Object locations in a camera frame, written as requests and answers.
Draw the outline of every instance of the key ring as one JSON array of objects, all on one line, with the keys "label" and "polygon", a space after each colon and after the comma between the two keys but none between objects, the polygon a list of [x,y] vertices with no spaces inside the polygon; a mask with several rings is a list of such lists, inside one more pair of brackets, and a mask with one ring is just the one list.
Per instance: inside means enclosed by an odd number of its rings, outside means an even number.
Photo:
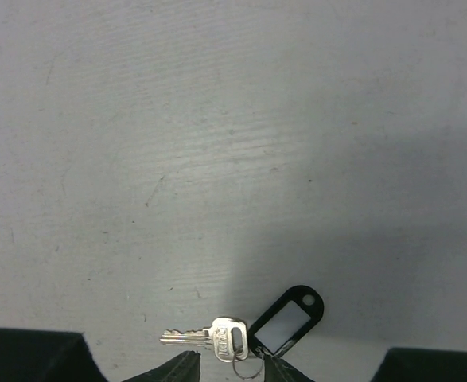
[{"label": "key ring", "polygon": [[240,361],[238,358],[238,354],[240,354],[241,352],[242,352],[242,348],[239,348],[233,354],[233,362],[232,362],[233,372],[235,372],[236,376],[239,377],[241,380],[253,380],[254,378],[258,377],[262,373],[263,367],[265,366],[265,360],[262,360],[262,367],[259,368],[259,371],[256,374],[253,374],[252,376],[241,376],[239,372],[237,372],[236,366],[235,366],[235,363]]}]

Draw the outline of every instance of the metal key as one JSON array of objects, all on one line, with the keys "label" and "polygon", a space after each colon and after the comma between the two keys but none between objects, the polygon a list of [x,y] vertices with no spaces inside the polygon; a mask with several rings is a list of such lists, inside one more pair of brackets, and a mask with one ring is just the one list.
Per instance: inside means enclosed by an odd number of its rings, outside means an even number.
[{"label": "metal key", "polygon": [[[240,331],[241,347],[233,344],[233,329]],[[216,357],[223,362],[233,362],[234,359],[243,361],[249,355],[246,324],[234,318],[216,318],[212,326],[202,330],[190,330],[184,333],[178,330],[166,330],[160,341],[166,345],[212,346]]]}]

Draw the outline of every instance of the wooden surface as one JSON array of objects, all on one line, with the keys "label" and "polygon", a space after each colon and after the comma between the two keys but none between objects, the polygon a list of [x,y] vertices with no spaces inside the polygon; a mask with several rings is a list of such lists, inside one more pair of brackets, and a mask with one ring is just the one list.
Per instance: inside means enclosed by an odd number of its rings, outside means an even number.
[{"label": "wooden surface", "polygon": [[467,349],[467,0],[0,1],[0,326],[123,380],[299,283],[316,380]]}]

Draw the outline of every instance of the key tag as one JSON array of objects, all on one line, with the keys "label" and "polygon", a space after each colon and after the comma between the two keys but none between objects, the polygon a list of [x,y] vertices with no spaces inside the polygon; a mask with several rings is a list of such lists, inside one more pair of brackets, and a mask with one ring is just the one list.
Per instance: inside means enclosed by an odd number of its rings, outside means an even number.
[{"label": "key tag", "polygon": [[258,357],[282,357],[323,318],[325,304],[311,287],[287,290],[247,331],[249,349]]}]

